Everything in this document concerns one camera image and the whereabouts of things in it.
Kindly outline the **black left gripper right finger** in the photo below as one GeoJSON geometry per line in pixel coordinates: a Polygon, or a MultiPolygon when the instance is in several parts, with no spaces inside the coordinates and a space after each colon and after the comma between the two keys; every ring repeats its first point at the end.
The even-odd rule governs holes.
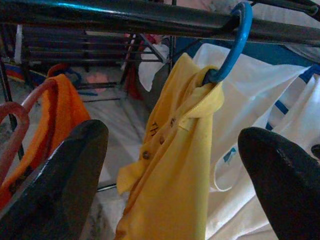
{"type": "Polygon", "coordinates": [[[260,127],[238,136],[241,161],[280,240],[320,238],[320,162],[296,143],[260,127]]]}

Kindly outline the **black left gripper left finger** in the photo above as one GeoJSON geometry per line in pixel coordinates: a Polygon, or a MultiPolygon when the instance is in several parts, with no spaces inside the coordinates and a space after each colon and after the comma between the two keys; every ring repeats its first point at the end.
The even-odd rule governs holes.
{"type": "Polygon", "coordinates": [[[100,120],[76,126],[1,211],[1,239],[77,240],[97,192],[108,136],[100,120]]]}

